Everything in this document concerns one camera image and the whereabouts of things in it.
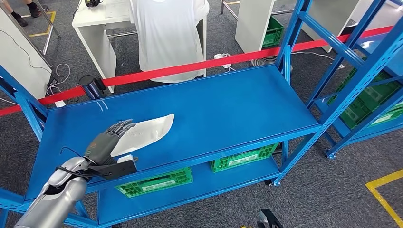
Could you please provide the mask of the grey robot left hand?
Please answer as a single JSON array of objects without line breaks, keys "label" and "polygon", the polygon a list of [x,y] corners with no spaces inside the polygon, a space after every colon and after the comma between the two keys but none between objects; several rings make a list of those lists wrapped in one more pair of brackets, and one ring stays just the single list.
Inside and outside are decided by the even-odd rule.
[{"label": "grey robot left hand", "polygon": [[83,156],[96,166],[117,163],[117,161],[112,158],[111,153],[118,144],[120,138],[134,126],[136,126],[136,123],[133,123],[132,119],[115,123],[104,132],[101,132],[90,143]]}]

